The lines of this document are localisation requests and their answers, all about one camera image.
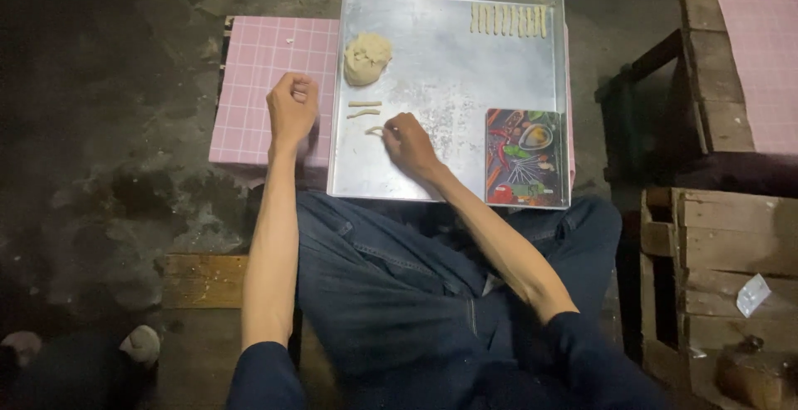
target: aluminum tray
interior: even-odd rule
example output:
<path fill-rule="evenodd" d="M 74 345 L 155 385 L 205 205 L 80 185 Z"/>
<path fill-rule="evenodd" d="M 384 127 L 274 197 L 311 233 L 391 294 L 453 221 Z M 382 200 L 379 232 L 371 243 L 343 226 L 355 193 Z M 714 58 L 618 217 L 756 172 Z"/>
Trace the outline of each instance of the aluminum tray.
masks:
<path fill-rule="evenodd" d="M 548 37 L 472 33 L 472 2 L 547 5 Z M 342 0 L 327 193 L 440 200 L 391 163 L 379 137 L 364 135 L 400 112 L 412 112 L 438 158 L 484 199 L 488 108 L 568 112 L 564 24 L 563 0 Z M 357 33 L 370 31 L 393 43 L 394 58 L 378 81 L 349 86 L 344 47 Z M 347 119 L 349 101 L 382 101 L 382 114 Z M 564 127 L 561 171 L 567 180 Z M 570 186 L 564 190 L 567 207 Z"/>

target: dark blue jeans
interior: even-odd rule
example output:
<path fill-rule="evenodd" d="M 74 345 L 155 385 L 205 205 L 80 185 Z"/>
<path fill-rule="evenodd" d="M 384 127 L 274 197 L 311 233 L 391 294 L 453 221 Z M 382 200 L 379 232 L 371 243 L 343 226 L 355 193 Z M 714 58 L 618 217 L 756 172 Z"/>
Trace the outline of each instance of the dark blue jeans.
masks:
<path fill-rule="evenodd" d="M 298 193 L 298 304 L 344 378 L 469 354 L 545 364 L 531 309 L 506 285 L 483 293 L 491 267 L 358 205 Z M 598 320 L 621 218 L 596 197 L 507 222 L 540 251 L 581 313 Z"/>

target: concrete floor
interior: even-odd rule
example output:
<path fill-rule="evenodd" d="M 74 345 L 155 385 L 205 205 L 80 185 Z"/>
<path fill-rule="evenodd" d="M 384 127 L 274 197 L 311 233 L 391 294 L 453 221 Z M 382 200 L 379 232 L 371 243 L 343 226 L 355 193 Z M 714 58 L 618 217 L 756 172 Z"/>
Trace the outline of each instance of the concrete floor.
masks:
<path fill-rule="evenodd" d="M 224 16 L 335 18 L 340 0 L 0 3 L 2 329 L 145 309 L 163 253 L 248 243 L 248 190 L 207 163 Z M 677 26 L 677 0 L 565 3 L 576 190 L 609 195 L 593 91 Z"/>

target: fist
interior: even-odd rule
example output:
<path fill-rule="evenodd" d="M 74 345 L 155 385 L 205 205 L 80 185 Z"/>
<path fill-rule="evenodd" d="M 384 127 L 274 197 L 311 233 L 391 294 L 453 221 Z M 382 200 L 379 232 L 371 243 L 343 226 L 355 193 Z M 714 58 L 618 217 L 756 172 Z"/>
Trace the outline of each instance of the fist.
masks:
<path fill-rule="evenodd" d="M 444 168 L 427 131 L 412 114 L 403 112 L 386 121 L 382 140 L 391 160 L 411 176 L 433 181 Z"/>
<path fill-rule="evenodd" d="M 306 74 L 286 73 L 266 96 L 271 121 L 270 157 L 296 150 L 318 114 L 318 85 Z"/>

